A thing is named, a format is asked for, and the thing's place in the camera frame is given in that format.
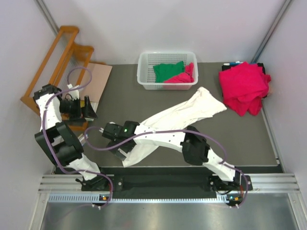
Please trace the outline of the white t-shirt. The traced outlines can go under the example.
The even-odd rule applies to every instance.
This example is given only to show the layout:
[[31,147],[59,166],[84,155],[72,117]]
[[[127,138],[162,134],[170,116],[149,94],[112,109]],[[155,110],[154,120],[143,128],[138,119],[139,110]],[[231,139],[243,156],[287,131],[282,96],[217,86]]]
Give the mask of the white t-shirt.
[[154,152],[158,146],[182,151],[181,142],[185,139],[185,133],[152,133],[155,131],[183,130],[186,127],[206,118],[212,118],[215,114],[227,110],[227,107],[211,93],[200,87],[193,96],[178,105],[163,110],[140,123],[136,133],[148,134],[135,139],[136,146],[122,162],[124,167],[133,166]]

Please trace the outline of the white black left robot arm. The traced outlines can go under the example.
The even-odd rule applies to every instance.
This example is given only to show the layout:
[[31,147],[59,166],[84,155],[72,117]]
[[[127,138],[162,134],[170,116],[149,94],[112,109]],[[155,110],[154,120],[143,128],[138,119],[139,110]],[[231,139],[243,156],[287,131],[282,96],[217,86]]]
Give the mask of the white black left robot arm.
[[109,179],[101,174],[98,165],[84,154],[85,137],[77,137],[70,129],[71,123],[83,123],[96,118],[89,97],[81,103],[79,92],[62,93],[61,89],[48,84],[34,93],[33,100],[40,110],[41,128],[35,140],[56,166],[69,167],[83,176],[84,183],[92,183],[98,190],[107,188]]

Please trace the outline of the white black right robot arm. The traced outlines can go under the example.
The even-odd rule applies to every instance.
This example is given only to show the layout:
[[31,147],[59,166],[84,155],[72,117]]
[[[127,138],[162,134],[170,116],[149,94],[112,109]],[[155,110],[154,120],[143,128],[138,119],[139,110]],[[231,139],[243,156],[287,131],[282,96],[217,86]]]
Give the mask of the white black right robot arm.
[[204,166],[215,173],[228,189],[241,185],[240,173],[227,165],[207,143],[207,139],[193,126],[183,130],[163,131],[138,122],[126,121],[123,126],[108,123],[101,129],[102,136],[110,140],[107,147],[120,160],[127,162],[136,153],[140,157],[144,147],[165,147],[183,154],[186,163]]

